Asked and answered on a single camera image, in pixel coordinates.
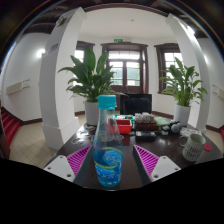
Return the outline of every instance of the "potted plant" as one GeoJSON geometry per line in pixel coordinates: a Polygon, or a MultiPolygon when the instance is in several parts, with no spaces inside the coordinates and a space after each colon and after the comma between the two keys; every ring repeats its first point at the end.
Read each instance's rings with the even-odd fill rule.
{"type": "Polygon", "coordinates": [[[71,59],[74,63],[74,67],[64,67],[61,71],[70,71],[75,77],[68,81],[68,88],[73,92],[72,97],[75,94],[82,96],[86,99],[85,101],[85,114],[86,121],[89,125],[97,125],[99,120],[99,108],[98,108],[98,96],[99,95],[110,95],[110,94],[120,94],[111,88],[111,78],[114,72],[111,72],[112,66],[104,68],[109,52],[103,53],[96,64],[96,57],[91,48],[87,48],[85,51],[85,62],[81,62],[78,58],[71,55],[71,59]],[[79,83],[81,85],[73,85],[73,82],[79,83]]]}
{"type": "Polygon", "coordinates": [[[162,93],[172,94],[174,99],[177,101],[174,110],[174,120],[182,123],[186,126],[188,123],[191,104],[196,102],[196,100],[204,100],[203,94],[207,91],[205,88],[196,88],[198,83],[202,80],[196,79],[199,74],[195,72],[195,66],[186,67],[182,62],[175,57],[175,61],[179,68],[171,65],[167,70],[162,70],[163,72],[170,73],[172,78],[169,76],[161,77],[160,80],[167,84],[167,87],[162,91],[162,93]]]}

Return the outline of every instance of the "chair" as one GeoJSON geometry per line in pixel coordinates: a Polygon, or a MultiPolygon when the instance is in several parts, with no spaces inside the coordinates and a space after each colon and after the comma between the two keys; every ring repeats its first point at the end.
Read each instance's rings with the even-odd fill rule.
{"type": "Polygon", "coordinates": [[[135,113],[152,112],[152,94],[125,93],[120,96],[120,114],[135,115],[135,113]]]}

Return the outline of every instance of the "white flower pot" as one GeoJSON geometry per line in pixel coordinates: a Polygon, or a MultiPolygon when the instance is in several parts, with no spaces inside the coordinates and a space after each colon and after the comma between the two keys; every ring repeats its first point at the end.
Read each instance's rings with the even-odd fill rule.
{"type": "Polygon", "coordinates": [[[98,102],[89,103],[85,101],[85,114],[88,125],[97,125],[99,120],[98,102]]]}
{"type": "Polygon", "coordinates": [[[179,121],[183,126],[187,126],[191,107],[184,107],[175,105],[174,109],[174,121],[179,121]]]}

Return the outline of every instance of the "red carpet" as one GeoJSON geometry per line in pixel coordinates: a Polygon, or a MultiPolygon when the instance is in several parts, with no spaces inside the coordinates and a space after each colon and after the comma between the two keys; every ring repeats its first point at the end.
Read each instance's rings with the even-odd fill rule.
{"type": "Polygon", "coordinates": [[[1,109],[1,116],[2,116],[2,125],[5,132],[5,137],[8,145],[11,145],[12,139],[14,135],[16,134],[20,122],[16,122],[11,115],[9,115],[6,111],[1,109]]]}

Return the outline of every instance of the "box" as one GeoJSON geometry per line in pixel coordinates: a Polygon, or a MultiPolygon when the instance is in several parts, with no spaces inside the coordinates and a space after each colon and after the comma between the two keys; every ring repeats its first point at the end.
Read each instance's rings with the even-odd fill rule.
{"type": "Polygon", "coordinates": [[[115,114],[115,119],[117,119],[117,117],[123,117],[122,119],[129,119],[129,120],[131,120],[131,123],[133,123],[134,122],[134,116],[133,115],[120,115],[120,114],[115,114]]]}
{"type": "Polygon", "coordinates": [[[132,123],[129,119],[116,119],[116,121],[120,134],[129,134],[131,132],[132,123]]]}

